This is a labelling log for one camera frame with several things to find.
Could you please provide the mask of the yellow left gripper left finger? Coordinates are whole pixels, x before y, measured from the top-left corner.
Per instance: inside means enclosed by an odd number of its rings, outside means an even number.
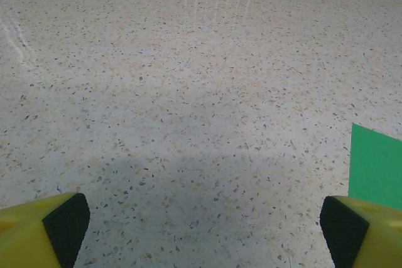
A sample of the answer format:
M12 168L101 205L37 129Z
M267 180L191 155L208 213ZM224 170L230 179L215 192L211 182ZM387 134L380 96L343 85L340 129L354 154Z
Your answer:
M1 267L73 267L90 221L83 193L1 210Z

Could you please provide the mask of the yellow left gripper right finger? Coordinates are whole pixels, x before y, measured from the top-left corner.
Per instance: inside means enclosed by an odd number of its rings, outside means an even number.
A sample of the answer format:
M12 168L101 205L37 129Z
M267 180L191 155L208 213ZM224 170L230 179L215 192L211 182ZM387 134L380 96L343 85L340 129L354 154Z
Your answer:
M327 196L320 227L336 267L401 267L401 210Z

